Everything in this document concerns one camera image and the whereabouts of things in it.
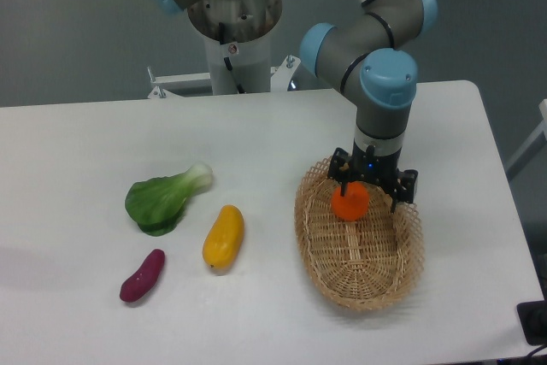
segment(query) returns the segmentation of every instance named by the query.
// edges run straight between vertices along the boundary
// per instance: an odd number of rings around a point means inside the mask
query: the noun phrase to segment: yellow vegetable
[[[203,243],[203,260],[211,268],[230,267],[238,256],[243,236],[241,211],[233,205],[225,205]]]

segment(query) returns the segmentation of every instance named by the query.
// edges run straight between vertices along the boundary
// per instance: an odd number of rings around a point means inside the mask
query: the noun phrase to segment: green leafy vegetable
[[[179,224],[186,201],[213,183],[213,171],[201,162],[172,177],[156,177],[132,185],[126,196],[126,211],[149,235],[170,233]]]

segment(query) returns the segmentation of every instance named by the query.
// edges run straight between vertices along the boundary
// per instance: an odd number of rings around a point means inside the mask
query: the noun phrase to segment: cable
[[[527,360],[532,359],[532,356],[536,355],[538,352],[544,349],[547,349],[547,344],[543,344],[539,346],[538,348],[536,348],[535,350],[531,350],[530,353],[525,356],[525,359]]]
[[[219,23],[219,43],[221,45],[226,44],[225,33],[226,33],[226,25],[220,22]],[[245,89],[243,88],[241,83],[238,82],[238,80],[236,79],[236,75],[233,72],[233,66],[232,66],[232,62],[230,62],[230,57],[224,58],[224,64],[226,68],[228,69],[228,73],[230,73],[230,75],[232,76],[236,89],[238,89],[238,94],[245,94]]]

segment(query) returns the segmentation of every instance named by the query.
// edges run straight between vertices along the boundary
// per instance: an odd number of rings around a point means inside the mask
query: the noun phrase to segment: woven basket
[[[375,185],[367,214],[355,222],[331,211],[339,184],[326,176],[330,158],[303,177],[295,202],[295,229],[304,267],[319,291],[349,309],[383,309],[415,287],[424,263],[421,222],[415,204],[400,203]]]

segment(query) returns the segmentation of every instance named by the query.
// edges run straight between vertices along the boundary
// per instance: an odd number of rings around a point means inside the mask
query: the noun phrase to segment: purple sweet potato
[[[134,303],[150,291],[160,277],[165,263],[165,253],[153,250],[138,270],[129,277],[120,289],[120,299],[126,303]]]

